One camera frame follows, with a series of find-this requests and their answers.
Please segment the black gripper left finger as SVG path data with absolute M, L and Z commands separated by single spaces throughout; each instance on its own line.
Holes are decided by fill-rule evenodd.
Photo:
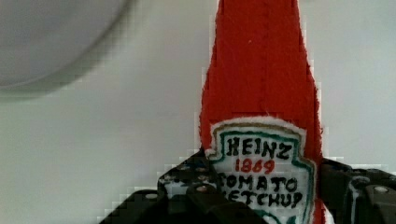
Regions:
M 220 178 L 199 149 L 159 177 L 156 189 L 127 197 L 99 224 L 268 224 L 220 192 Z

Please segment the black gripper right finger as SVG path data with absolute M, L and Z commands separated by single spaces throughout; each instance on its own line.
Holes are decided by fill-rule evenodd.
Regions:
M 319 198 L 335 224 L 396 224 L 396 177 L 323 159 Z

